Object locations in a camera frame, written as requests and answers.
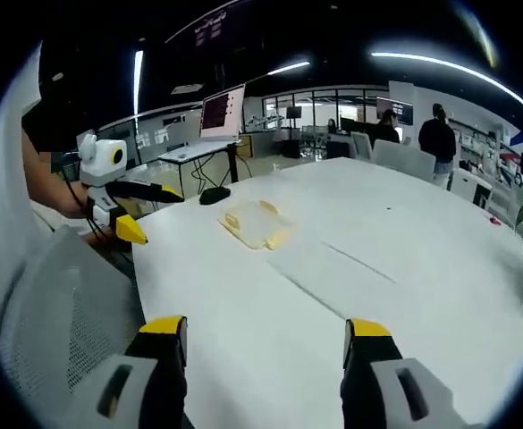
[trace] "desk leg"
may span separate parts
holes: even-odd
[[[181,166],[182,164],[178,164],[178,176],[180,177],[181,196],[186,198],[185,194],[183,193],[183,181],[181,181]]]
[[[230,145],[227,147],[227,161],[229,161],[229,173],[232,177],[232,183],[237,183],[239,178],[237,177],[237,163],[235,162],[235,156],[237,155],[237,146]]]

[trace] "desk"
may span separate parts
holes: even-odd
[[[165,163],[175,164],[178,166],[178,175],[180,177],[181,194],[183,194],[183,183],[181,181],[181,166],[190,162],[196,161],[204,156],[214,155],[218,152],[227,152],[227,160],[229,162],[229,172],[232,178],[232,183],[239,180],[237,175],[237,164],[235,163],[236,146],[238,140],[233,143],[224,141],[203,141],[189,146],[179,147],[172,152],[166,152],[160,155],[157,159]]]
[[[383,323],[404,357],[486,421],[523,365],[523,246],[450,192],[346,158],[230,185],[139,222],[147,320],[189,320],[186,412],[196,427],[342,428],[344,318]],[[297,223],[276,251],[244,247],[222,208],[266,199]]]

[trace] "black ceiling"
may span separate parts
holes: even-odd
[[[280,65],[308,59],[299,72],[264,77],[247,86],[247,96],[333,84],[387,85],[411,81],[481,105],[523,130],[523,106],[499,89],[458,71],[442,71],[402,60],[371,58],[373,48],[453,59],[492,76],[523,97],[523,5],[518,10],[485,7],[472,11],[495,43],[492,68],[482,47],[454,7],[444,1],[355,2],[328,0],[243,0],[208,16],[221,21],[221,34],[196,46],[204,20],[172,35],[226,2],[138,1],[62,7],[41,55],[43,96],[72,105],[77,129],[97,128],[133,114],[133,58],[144,50],[139,111],[201,99],[222,88],[253,80]],[[52,82],[58,72],[63,78]],[[190,95],[176,86],[200,83]]]

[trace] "glass wall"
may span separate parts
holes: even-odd
[[[339,88],[315,91],[295,92],[263,100],[264,116],[279,114],[286,117],[287,107],[301,107],[301,117],[291,120],[291,126],[301,128],[306,125],[326,126],[329,119],[334,119],[340,128],[341,118],[358,122],[377,123],[376,98],[389,97],[388,90]],[[284,120],[282,126],[289,126]],[[275,128],[276,122],[267,124]]]

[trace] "robot arm on table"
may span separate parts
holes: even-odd
[[[98,140],[87,134],[79,148],[80,180],[89,186],[86,215],[109,226],[119,239],[146,244],[148,239],[136,221],[115,198],[140,198],[158,203],[180,203],[183,197],[167,186],[129,181],[126,142]]]

